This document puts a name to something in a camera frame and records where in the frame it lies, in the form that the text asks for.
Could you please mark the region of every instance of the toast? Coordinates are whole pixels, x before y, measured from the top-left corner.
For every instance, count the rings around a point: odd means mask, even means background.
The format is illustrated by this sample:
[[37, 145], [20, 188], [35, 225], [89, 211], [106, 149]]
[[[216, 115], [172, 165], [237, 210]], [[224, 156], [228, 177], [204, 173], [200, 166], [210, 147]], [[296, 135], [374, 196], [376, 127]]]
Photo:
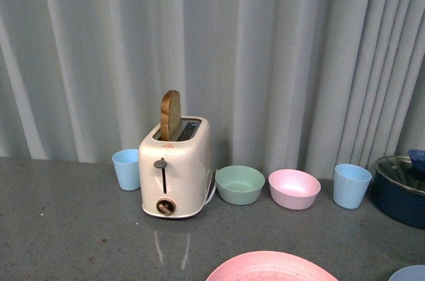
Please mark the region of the toast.
[[180, 93], [169, 90], [161, 102], [161, 140], [169, 141], [181, 119]]

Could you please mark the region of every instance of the plastic cup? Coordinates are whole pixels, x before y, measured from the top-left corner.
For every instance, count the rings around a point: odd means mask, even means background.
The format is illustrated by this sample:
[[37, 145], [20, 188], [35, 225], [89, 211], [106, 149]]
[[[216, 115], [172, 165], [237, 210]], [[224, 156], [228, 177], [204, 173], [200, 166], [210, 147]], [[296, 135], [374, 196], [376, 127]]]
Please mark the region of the plastic cup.
[[112, 161], [121, 189], [128, 191], [139, 189], [139, 150], [121, 150], [112, 156]]
[[335, 167], [333, 200], [346, 209], [356, 209], [365, 196], [372, 174], [365, 168], [342, 163]]

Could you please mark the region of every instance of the toaster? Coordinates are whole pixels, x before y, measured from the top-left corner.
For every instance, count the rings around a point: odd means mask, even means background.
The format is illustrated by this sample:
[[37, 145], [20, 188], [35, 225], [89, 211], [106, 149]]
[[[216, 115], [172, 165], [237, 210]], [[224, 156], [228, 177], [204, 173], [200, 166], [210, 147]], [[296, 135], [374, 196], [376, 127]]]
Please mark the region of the toaster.
[[182, 116], [169, 141], [156, 125], [139, 146], [143, 210], [152, 216], [186, 218], [207, 203], [213, 182], [210, 126], [206, 119]]

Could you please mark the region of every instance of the toaster slot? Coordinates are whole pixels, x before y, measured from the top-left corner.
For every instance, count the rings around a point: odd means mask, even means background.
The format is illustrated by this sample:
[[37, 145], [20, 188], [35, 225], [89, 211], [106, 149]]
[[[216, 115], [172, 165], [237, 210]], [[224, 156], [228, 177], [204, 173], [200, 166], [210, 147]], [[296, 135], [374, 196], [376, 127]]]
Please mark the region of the toaster slot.
[[[201, 121], [197, 119], [181, 118], [179, 127], [175, 130], [169, 141], [187, 141], [193, 138], [200, 124]], [[155, 133], [153, 139], [162, 140], [161, 130]]]

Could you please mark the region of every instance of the pot lid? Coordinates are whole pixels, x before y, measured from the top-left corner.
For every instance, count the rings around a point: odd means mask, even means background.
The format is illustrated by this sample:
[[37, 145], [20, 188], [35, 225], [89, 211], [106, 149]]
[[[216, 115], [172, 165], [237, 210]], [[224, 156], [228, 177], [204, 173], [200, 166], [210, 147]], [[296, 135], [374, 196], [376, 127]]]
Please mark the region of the pot lid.
[[413, 167], [409, 157], [387, 156], [375, 163], [377, 173], [403, 189], [425, 195], [425, 171]]

